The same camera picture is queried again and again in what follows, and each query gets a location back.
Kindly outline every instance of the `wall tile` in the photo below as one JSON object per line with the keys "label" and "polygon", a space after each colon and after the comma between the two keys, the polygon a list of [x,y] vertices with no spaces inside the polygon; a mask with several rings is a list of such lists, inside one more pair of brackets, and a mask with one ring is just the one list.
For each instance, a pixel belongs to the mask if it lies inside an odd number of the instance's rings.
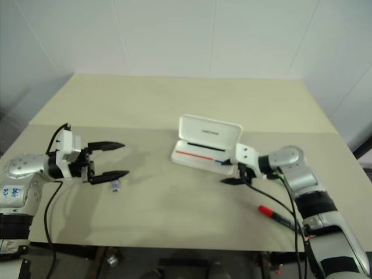
{"label": "wall tile", "polygon": [[135,76],[208,77],[209,61],[138,60],[133,64]]}
{"label": "wall tile", "polygon": [[321,1],[289,77],[332,115],[372,62],[372,1]]}
{"label": "wall tile", "polygon": [[15,106],[31,87],[56,78],[56,70],[15,1],[0,1],[0,105]]}
{"label": "wall tile", "polygon": [[218,0],[212,76],[284,78],[317,0]]}
{"label": "wall tile", "polygon": [[341,103],[331,120],[352,149],[372,135],[372,68]]}
{"label": "wall tile", "polygon": [[130,59],[209,60],[212,4],[212,0],[115,1]]}
{"label": "wall tile", "polygon": [[110,0],[18,0],[63,74],[129,74]]}

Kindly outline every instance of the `red marker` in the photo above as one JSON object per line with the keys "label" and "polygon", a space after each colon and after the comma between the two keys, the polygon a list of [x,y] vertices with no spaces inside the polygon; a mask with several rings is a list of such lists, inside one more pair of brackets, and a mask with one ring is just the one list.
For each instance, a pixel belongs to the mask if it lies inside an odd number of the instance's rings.
{"label": "red marker", "polygon": [[275,211],[271,210],[270,208],[267,208],[263,205],[260,205],[258,207],[258,210],[265,214],[267,217],[274,219],[275,221],[281,223],[282,225],[285,225],[286,227],[296,231],[295,229],[295,223],[292,222],[291,220],[288,220],[284,216],[280,215],[279,213],[276,213]]}

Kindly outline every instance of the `floor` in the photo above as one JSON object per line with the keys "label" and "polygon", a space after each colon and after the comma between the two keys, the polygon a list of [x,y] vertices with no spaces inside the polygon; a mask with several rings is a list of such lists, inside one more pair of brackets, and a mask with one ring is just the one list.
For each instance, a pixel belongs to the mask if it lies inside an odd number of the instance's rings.
{"label": "floor", "polygon": [[[123,261],[114,268],[105,263],[99,279],[139,279],[146,271],[157,268],[160,258],[170,257],[219,261],[228,270],[232,279],[261,279],[260,269],[255,266],[251,252],[123,248],[121,253],[124,256]],[[50,251],[31,247],[25,258],[31,260],[31,278],[44,279],[52,260]],[[52,279],[83,279],[92,265],[90,260],[62,253],[58,253],[57,259]],[[298,279],[294,264],[286,264],[281,270],[283,271],[281,275],[272,272],[272,278]],[[314,279],[310,272],[308,279]]]}

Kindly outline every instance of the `beige table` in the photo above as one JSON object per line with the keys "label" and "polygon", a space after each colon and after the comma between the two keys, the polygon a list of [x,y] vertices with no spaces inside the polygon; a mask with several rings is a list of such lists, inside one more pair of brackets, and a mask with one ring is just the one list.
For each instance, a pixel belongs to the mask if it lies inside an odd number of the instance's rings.
{"label": "beige table", "polygon": [[[183,113],[242,124],[242,142],[261,153],[301,146],[364,249],[372,251],[372,186],[299,81],[77,75],[39,112],[0,167],[19,153],[45,152],[55,128],[69,121],[84,144],[126,144],[97,153],[97,171],[131,172],[116,193],[109,184],[66,183],[51,207],[54,242],[293,251],[293,232],[257,212],[264,204],[286,214],[279,206],[243,185],[219,183],[223,176],[170,161]],[[255,185],[289,204],[282,186]],[[46,241],[42,213],[55,188],[44,187],[32,241]]]}

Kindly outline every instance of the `black wire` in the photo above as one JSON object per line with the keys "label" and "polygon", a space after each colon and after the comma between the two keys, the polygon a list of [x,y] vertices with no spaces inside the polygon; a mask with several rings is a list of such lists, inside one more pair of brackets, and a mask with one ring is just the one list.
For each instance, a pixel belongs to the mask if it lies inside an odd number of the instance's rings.
{"label": "black wire", "polygon": [[293,217],[295,219],[295,253],[296,253],[296,258],[297,258],[297,268],[298,268],[298,276],[299,278],[302,278],[302,272],[301,272],[301,260],[300,260],[300,254],[298,252],[298,228],[299,228],[299,223],[298,223],[298,220],[297,220],[297,215],[296,215],[296,209],[295,209],[295,203],[293,202],[293,196],[288,188],[288,185],[287,183],[285,183],[284,179],[280,176],[278,176],[279,179],[281,180],[281,182],[283,183],[285,189],[287,190],[287,193],[288,193],[288,196],[289,196],[289,200],[291,201],[291,206],[292,206],[292,211],[293,211]]}
{"label": "black wire", "polygon": [[48,230],[48,223],[47,223],[48,209],[49,209],[49,207],[51,205],[51,202],[52,202],[53,198],[55,197],[55,195],[57,194],[57,192],[59,191],[59,189],[62,187],[62,184],[63,184],[63,181],[54,181],[54,182],[58,182],[59,183],[59,186],[56,189],[56,191],[54,192],[54,194],[51,196],[48,204],[46,205],[45,211],[44,211],[44,230],[45,230],[45,235],[46,235],[46,239],[48,240],[49,248],[50,248],[50,250],[52,251],[52,254],[53,254],[53,260],[52,260],[51,266],[49,268],[49,272],[46,275],[46,279],[49,279],[51,277],[51,275],[53,273],[54,265],[56,263],[56,251],[54,249],[53,242],[51,240],[51,236],[49,235],[49,230]]}
{"label": "black wire", "polygon": [[[296,216],[296,211],[295,211],[295,208],[294,208],[294,202],[293,202],[293,198],[292,198],[292,195],[291,193],[289,192],[289,189],[287,188],[288,186],[286,185],[285,181],[280,177],[278,176],[278,178],[283,182],[284,184],[284,187],[285,189],[287,190],[288,192],[288,195],[289,195],[289,198],[291,200],[291,206],[292,206],[292,210],[291,211],[285,204],[283,204],[282,202],[280,202],[278,199],[276,199],[275,197],[269,195],[268,193],[265,193],[263,191],[261,191],[260,189],[257,189],[256,187],[252,186],[252,184],[246,179],[246,176],[245,176],[245,172],[246,172],[246,167],[244,165],[240,165],[239,166],[239,175],[240,177],[242,178],[243,182],[251,189],[253,189],[254,191],[260,193],[260,194],[263,194],[265,196],[267,196],[268,198],[274,200],[275,202],[279,203],[282,207],[284,207],[295,219],[295,251],[296,251],[296,258],[297,258],[297,267],[298,267],[298,275],[299,275],[299,279],[302,279],[302,272],[301,272],[301,262],[300,262],[300,257],[299,257],[299,252],[298,252],[298,228],[300,228],[300,232],[301,232],[301,237],[302,237],[302,241],[303,241],[303,246],[305,248],[305,245],[306,245],[306,240],[305,240],[305,235],[299,225],[299,222],[298,222],[298,219],[297,219],[297,216]],[[306,260],[306,254],[305,254],[305,279],[307,279],[307,260]]]}
{"label": "black wire", "polygon": [[60,126],[53,134],[52,138],[51,138],[51,141],[49,142],[49,145],[48,145],[48,148],[46,149],[46,153],[47,155],[49,155],[50,151],[51,151],[51,148],[52,148],[52,145],[53,145],[53,142],[54,142],[54,139],[56,138],[57,134],[59,133],[60,130],[62,129],[65,129],[65,128],[69,128],[69,124],[68,123],[65,123],[64,125]]}
{"label": "black wire", "polygon": [[[287,190],[287,193],[288,193],[288,195],[289,195],[289,197],[291,198],[291,203],[293,204],[293,196],[292,196],[292,194],[291,194],[291,192],[290,192],[290,190],[289,190],[289,188],[288,188],[288,185],[287,185],[287,183],[285,183],[285,181],[284,181],[284,179],[281,177],[281,176],[278,176],[278,178],[281,180],[281,182],[283,183],[283,185],[284,185],[284,187],[285,187],[285,189]],[[298,226],[298,228],[299,228],[299,231],[301,232],[301,237],[302,237],[302,242],[303,242],[303,248],[305,249],[305,252],[304,252],[304,254],[305,254],[305,274],[304,274],[304,279],[307,279],[307,256],[306,256],[306,245],[307,245],[307,243],[306,243],[306,240],[305,240],[305,234],[303,233],[303,230],[301,229],[301,226],[300,226],[300,224],[299,224],[299,222],[298,222],[298,219],[296,218],[296,216],[295,216],[295,210],[294,210],[294,218],[295,218],[295,227],[296,227],[296,225]]]}

